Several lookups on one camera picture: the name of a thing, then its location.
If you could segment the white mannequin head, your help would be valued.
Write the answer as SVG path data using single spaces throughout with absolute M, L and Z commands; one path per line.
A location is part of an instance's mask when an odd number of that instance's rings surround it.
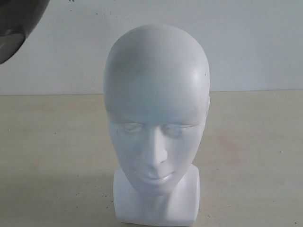
M 193 160 L 205 129 L 209 92 L 206 54 L 179 28 L 140 26 L 112 46 L 104 103 L 119 162 L 113 197 L 121 222 L 194 224 L 200 177 Z

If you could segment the black helmet with tinted visor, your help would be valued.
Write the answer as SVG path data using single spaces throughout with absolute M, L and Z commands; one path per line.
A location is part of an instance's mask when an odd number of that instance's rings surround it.
M 0 2 L 0 63 L 8 61 L 23 45 L 42 18 L 49 0 Z

